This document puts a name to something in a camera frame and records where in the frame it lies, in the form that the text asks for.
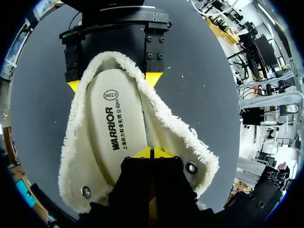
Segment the cable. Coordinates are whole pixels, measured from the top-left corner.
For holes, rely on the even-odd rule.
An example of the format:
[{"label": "cable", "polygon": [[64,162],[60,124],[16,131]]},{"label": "cable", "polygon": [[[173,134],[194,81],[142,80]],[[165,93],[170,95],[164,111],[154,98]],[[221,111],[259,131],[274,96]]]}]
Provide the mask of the cable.
[{"label": "cable", "polygon": [[240,60],[233,60],[233,61],[229,61],[229,63],[232,63],[232,62],[238,62],[238,61],[239,61],[239,62],[242,62],[242,60],[243,60],[243,61],[247,61],[247,59],[240,59]]},{"label": "cable", "polygon": [[243,97],[243,98],[244,98],[245,89],[246,89],[246,88],[243,89],[243,94],[242,94],[242,97]]},{"label": "cable", "polygon": [[243,98],[244,98],[244,94],[245,94],[247,91],[249,91],[250,89],[256,89],[256,90],[268,92],[267,89],[260,89],[260,88],[254,88],[254,87],[244,87],[244,89],[243,89],[243,94],[242,94],[242,97],[243,97]]},{"label": "cable", "polygon": [[277,109],[274,109],[274,110],[269,110],[269,111],[266,111],[264,113],[269,113],[269,112],[273,112],[273,111],[276,111],[276,110],[281,110],[281,109],[286,109],[286,108],[277,108]]},{"label": "cable", "polygon": [[224,14],[224,13],[228,12],[229,10],[231,10],[231,9],[235,6],[235,4],[238,2],[238,0],[236,0],[236,1],[232,4],[232,6],[231,6],[230,8],[228,8],[228,9],[226,9],[226,10],[220,12],[220,13],[214,13],[214,14],[203,13],[203,12],[199,11],[198,8],[196,8],[196,6],[195,6],[194,3],[193,3],[193,0],[190,0],[190,2],[191,2],[191,4],[192,4],[192,6],[194,7],[194,9],[195,9],[198,13],[200,13],[201,15],[213,17],[213,16],[217,16],[217,15]]},{"label": "cable", "polygon": [[264,124],[264,125],[260,124],[259,126],[281,126],[281,125],[283,125],[283,123],[278,123],[278,124]]},{"label": "cable", "polygon": [[73,19],[71,20],[70,25],[68,26],[68,30],[72,31],[72,30],[71,30],[71,24],[72,24],[73,20],[77,17],[77,15],[78,15],[79,13],[80,13],[80,12],[78,12],[78,13],[73,17]]},{"label": "cable", "polygon": [[245,97],[247,97],[249,94],[256,94],[256,95],[258,95],[258,96],[262,96],[262,95],[259,95],[259,94],[257,94],[257,93],[248,93],[248,94],[246,94],[246,95],[243,97],[243,99],[244,99]]}]

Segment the size label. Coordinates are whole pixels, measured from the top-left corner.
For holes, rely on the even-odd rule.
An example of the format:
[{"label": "size label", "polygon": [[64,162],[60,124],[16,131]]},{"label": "size label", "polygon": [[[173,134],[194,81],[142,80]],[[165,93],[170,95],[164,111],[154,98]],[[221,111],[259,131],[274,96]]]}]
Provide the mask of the size label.
[{"label": "size label", "polygon": [[116,90],[110,89],[104,93],[104,99],[112,101],[118,98],[118,92]]}]

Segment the window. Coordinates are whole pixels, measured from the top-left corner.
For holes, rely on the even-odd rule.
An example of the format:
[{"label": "window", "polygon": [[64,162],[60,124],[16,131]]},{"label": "window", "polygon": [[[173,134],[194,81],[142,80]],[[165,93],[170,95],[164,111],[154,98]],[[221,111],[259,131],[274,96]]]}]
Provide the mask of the window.
[{"label": "window", "polygon": [[277,138],[276,141],[278,145],[281,147],[291,147],[293,142],[291,139],[285,139],[285,138]]}]

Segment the ceiling light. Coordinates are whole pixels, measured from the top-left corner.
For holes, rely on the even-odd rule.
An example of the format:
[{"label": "ceiling light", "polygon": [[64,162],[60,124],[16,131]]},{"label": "ceiling light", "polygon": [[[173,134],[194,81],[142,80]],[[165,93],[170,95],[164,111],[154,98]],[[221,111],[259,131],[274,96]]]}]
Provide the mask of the ceiling light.
[{"label": "ceiling light", "polygon": [[275,20],[270,16],[270,14],[263,8],[259,3],[257,4],[259,8],[266,14],[266,16],[271,20],[271,22],[276,25]]}]

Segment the white wall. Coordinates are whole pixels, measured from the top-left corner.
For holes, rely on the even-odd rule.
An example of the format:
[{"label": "white wall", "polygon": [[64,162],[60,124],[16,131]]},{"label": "white wall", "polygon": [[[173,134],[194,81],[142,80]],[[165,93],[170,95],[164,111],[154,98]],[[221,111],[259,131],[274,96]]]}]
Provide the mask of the white wall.
[{"label": "white wall", "polygon": [[252,22],[256,27],[263,23],[260,13],[257,11],[257,9],[252,3],[241,8],[239,14],[243,15],[244,17],[244,19],[242,20],[243,22],[246,21]]},{"label": "white wall", "polygon": [[[232,6],[236,0],[227,0],[230,6]],[[233,6],[235,9],[242,9],[246,5],[252,3],[252,0],[238,0],[237,3]]]},{"label": "white wall", "polygon": [[289,125],[286,133],[285,133],[286,125],[281,125],[279,128],[280,128],[280,130],[277,134],[277,138],[291,139],[294,142],[295,132],[296,132],[296,124]]}]

